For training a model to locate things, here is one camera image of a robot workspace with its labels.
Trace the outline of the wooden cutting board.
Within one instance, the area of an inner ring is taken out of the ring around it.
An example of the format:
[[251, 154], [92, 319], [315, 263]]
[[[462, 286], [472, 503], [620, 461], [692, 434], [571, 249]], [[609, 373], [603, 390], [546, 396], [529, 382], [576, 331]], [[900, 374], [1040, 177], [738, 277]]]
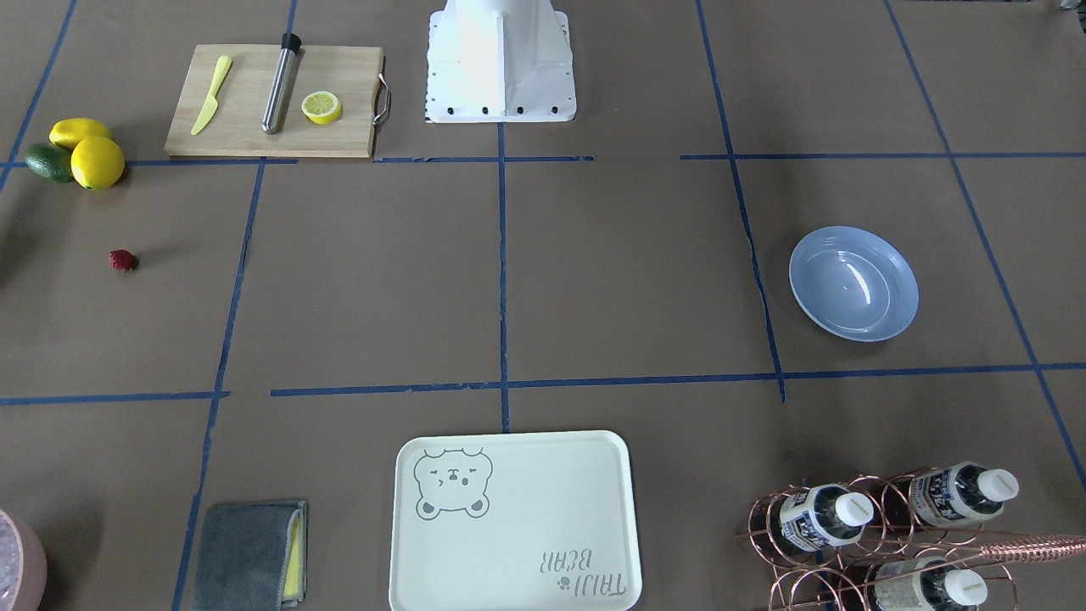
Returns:
[[[165, 151], [171, 156], [272, 156], [272, 158], [369, 158], [383, 74], [383, 48], [305, 44], [290, 92], [283, 128], [264, 133], [260, 124], [277, 61], [278, 44], [198, 44], [176, 105]], [[219, 58], [232, 66], [216, 99], [220, 107], [193, 135]], [[332, 92], [343, 107], [337, 120], [318, 125], [301, 109], [303, 97]]]

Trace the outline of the green avocado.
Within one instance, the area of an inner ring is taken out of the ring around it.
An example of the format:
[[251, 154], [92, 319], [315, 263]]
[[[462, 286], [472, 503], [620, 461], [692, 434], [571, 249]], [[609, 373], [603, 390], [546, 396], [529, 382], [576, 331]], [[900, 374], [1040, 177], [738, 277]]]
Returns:
[[71, 170], [70, 150], [53, 143], [35, 143], [24, 151], [24, 163], [39, 177], [56, 184], [70, 184], [75, 180]]

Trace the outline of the grey yellow cloth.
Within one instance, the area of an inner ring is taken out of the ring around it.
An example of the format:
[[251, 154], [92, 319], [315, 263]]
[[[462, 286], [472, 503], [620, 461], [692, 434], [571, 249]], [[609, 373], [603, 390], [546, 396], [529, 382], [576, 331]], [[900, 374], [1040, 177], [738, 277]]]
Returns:
[[214, 504], [203, 519], [193, 610], [285, 610], [307, 594], [310, 502]]

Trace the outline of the yellow plastic knife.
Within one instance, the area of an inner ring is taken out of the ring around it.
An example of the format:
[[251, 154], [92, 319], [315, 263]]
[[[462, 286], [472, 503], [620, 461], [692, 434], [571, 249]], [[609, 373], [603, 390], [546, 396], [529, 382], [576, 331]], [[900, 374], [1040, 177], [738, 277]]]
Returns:
[[193, 122], [193, 127], [190, 129], [191, 136], [204, 131], [210, 120], [216, 115], [217, 110], [220, 109], [220, 101], [218, 101], [217, 96], [220, 93], [222, 84], [226, 80], [229, 71], [232, 69], [232, 63], [233, 59], [229, 58], [229, 55], [217, 58], [207, 93], [205, 94], [200, 112], [198, 112], [197, 119]]

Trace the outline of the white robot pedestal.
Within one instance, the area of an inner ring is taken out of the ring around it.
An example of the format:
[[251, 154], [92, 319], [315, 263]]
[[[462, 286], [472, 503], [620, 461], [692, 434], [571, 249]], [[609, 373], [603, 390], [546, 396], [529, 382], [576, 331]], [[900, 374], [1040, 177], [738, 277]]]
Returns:
[[574, 120], [574, 54], [551, 1], [447, 1], [428, 23], [424, 120]]

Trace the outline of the yellow lemon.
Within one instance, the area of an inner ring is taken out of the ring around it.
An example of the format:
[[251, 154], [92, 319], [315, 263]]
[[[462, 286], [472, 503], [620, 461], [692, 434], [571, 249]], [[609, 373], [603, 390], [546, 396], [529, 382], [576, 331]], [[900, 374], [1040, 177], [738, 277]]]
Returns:
[[104, 136], [88, 136], [71, 151], [71, 175], [77, 184], [102, 190], [119, 181], [126, 158], [119, 144]]
[[88, 137], [113, 139], [113, 135], [105, 124], [102, 124], [101, 120], [90, 119], [90, 117], [70, 117], [70, 119], [56, 120], [49, 133], [51, 144], [67, 151], [73, 151], [78, 147], [78, 143]]

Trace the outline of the red strawberry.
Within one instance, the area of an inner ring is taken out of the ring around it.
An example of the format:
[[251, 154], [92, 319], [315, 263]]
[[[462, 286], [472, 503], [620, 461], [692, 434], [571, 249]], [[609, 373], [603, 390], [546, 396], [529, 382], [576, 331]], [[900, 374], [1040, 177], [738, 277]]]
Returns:
[[109, 252], [109, 265], [119, 273], [132, 272], [140, 266], [139, 256], [127, 249], [115, 249]]

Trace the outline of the yellow lemon back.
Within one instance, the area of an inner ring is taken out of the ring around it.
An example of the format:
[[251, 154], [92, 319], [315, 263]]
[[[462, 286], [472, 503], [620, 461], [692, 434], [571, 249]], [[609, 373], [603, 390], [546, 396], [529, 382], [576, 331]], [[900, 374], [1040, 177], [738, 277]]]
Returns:
[[70, 117], [70, 119], [56, 120], [49, 133], [51, 144], [67, 151], [73, 151], [78, 147], [78, 143], [88, 137], [113, 139], [113, 135], [105, 124], [102, 124], [101, 120], [90, 119], [90, 117]]

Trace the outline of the tea bottle white cap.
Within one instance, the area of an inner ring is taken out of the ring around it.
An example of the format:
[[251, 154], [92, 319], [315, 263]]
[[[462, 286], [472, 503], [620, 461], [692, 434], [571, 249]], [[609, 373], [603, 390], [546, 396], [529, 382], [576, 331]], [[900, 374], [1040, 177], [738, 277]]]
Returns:
[[775, 530], [792, 549], [821, 552], [859, 540], [874, 514], [866, 494], [838, 484], [819, 485], [785, 496]]
[[975, 610], [988, 595], [988, 582], [974, 569], [927, 556], [882, 564], [869, 599], [876, 610]]
[[1001, 515], [1005, 504], [1020, 491], [1019, 479], [1009, 469], [961, 462], [912, 479], [908, 508], [922, 524], [957, 529]]

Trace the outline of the yellow lemon front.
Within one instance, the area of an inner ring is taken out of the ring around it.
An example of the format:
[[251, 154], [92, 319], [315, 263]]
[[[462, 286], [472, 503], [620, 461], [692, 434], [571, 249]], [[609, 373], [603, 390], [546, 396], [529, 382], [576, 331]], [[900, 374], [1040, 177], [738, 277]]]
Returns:
[[126, 158], [119, 144], [104, 136], [88, 136], [71, 151], [71, 175], [77, 184], [102, 190], [119, 181]]

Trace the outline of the steel muddler black tip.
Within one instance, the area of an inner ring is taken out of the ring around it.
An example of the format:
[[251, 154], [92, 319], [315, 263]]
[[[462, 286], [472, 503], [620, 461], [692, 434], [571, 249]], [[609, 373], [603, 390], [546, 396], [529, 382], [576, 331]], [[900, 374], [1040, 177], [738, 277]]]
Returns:
[[283, 129], [288, 105], [288, 93], [294, 84], [294, 78], [301, 54], [301, 38], [294, 31], [285, 31], [277, 59], [272, 89], [266, 101], [266, 109], [261, 116], [260, 129], [267, 135], [279, 133]]

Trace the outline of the cream bear tray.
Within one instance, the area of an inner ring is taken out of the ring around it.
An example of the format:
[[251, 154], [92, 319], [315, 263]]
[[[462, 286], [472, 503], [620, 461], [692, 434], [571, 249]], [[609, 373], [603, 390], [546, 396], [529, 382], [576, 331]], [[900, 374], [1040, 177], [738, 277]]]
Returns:
[[619, 434], [454, 434], [400, 448], [393, 610], [630, 610], [641, 591]]

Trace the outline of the pink bowl of ice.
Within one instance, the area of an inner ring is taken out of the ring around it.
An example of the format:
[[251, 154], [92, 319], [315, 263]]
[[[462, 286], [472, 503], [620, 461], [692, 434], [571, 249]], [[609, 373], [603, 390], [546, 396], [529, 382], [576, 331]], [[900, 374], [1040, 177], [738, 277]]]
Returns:
[[38, 610], [48, 564], [42, 540], [23, 519], [1, 511], [1, 610]]

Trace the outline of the lemon half slice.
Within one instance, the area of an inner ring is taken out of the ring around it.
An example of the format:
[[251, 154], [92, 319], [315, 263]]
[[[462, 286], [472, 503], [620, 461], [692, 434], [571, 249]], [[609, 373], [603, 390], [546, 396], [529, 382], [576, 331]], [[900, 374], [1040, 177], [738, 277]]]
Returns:
[[340, 119], [343, 105], [340, 97], [333, 92], [311, 92], [303, 97], [301, 111], [311, 123], [326, 125]]

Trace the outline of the blue plate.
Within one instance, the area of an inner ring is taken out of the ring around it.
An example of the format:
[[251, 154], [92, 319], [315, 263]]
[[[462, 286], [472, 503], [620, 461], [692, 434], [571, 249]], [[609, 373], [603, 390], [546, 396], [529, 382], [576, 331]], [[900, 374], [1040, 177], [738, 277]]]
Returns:
[[920, 309], [915, 271], [884, 238], [854, 226], [803, 236], [788, 263], [792, 297], [819, 328], [881, 343], [910, 328]]

